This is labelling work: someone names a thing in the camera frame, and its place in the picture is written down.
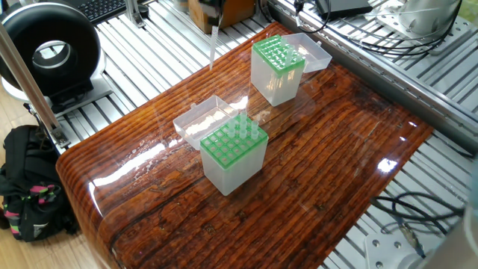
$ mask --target wooden floor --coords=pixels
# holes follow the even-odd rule
[[[23,104],[4,91],[0,86],[0,144],[12,128],[22,125],[36,125]],[[3,165],[5,151],[0,146],[0,165]],[[35,243],[25,243],[13,238],[10,230],[0,230],[1,269],[95,269],[97,268],[85,237],[59,235]]]

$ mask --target black bag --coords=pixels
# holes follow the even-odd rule
[[[38,126],[12,129],[0,169],[4,215],[17,240],[37,241],[78,224],[55,169],[58,155]]]

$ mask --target keyboard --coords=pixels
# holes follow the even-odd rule
[[[94,25],[126,10],[124,0],[89,0],[79,4],[77,8]]]

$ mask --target metal pole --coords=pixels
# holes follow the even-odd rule
[[[8,69],[27,95],[35,111],[45,124],[46,129],[52,133],[53,139],[61,147],[69,144],[68,139],[61,130],[60,123],[54,116],[53,111],[46,103],[45,97],[39,89],[36,81],[28,70],[25,62],[16,49],[5,27],[0,23],[0,56],[7,64]]]
[[[126,3],[126,16],[131,22],[133,22],[138,28],[146,26],[143,18],[141,17],[140,10],[137,7],[137,0],[125,0]]]

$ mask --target wooden table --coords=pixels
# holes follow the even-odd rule
[[[57,164],[84,234],[113,268],[316,268],[432,128],[332,62],[275,108],[250,83],[274,23]],[[224,197],[173,120],[211,95],[269,134],[261,172]]]

